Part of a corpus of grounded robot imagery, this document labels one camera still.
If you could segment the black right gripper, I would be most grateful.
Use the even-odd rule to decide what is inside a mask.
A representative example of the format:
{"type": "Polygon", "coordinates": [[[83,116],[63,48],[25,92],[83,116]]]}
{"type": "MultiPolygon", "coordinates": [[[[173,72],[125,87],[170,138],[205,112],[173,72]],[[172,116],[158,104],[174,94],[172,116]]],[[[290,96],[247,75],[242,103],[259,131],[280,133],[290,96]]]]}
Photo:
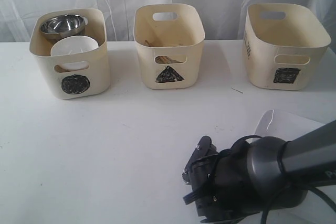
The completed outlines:
{"type": "Polygon", "coordinates": [[[192,169],[192,191],[184,202],[194,203],[201,223],[238,223],[262,211],[248,175],[247,149],[226,149],[192,169]]]}

